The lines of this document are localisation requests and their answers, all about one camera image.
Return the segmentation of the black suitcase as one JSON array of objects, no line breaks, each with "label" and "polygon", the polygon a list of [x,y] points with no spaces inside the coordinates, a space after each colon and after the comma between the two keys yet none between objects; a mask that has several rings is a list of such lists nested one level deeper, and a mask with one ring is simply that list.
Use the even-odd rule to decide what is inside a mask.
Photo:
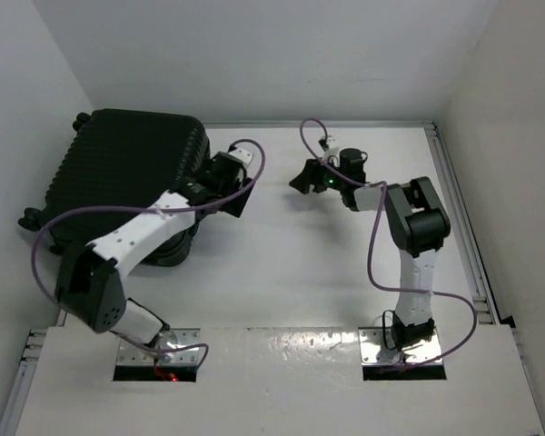
[{"label": "black suitcase", "polygon": [[147,208],[210,155],[206,129],[190,115],[101,109],[78,114],[73,128],[44,207],[26,208],[17,221],[27,231],[80,207]]}]

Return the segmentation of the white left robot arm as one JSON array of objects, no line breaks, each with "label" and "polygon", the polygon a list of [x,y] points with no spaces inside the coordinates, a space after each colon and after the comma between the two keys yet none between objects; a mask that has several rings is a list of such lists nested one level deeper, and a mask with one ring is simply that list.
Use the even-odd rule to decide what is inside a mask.
[{"label": "white left robot arm", "polygon": [[252,189],[247,175],[252,160],[252,152],[237,146],[219,152],[123,225],[89,243],[73,243],[59,269],[56,300],[96,333],[113,332],[152,346],[168,326],[126,296],[125,278],[169,239],[189,240],[205,215],[239,216]]}]

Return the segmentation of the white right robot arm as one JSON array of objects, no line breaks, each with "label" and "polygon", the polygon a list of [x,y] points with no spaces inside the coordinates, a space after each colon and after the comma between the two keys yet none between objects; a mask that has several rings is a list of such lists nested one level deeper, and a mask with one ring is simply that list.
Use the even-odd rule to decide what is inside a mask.
[{"label": "white right robot arm", "polygon": [[404,184],[370,187],[364,165],[367,153],[340,149],[321,140],[323,158],[305,162],[289,185],[302,194],[333,189],[353,212],[385,208],[391,238],[401,257],[398,301],[392,314],[391,338],[384,344],[397,351],[433,335],[431,311],[433,266],[451,230],[450,219],[431,179],[414,178]]}]

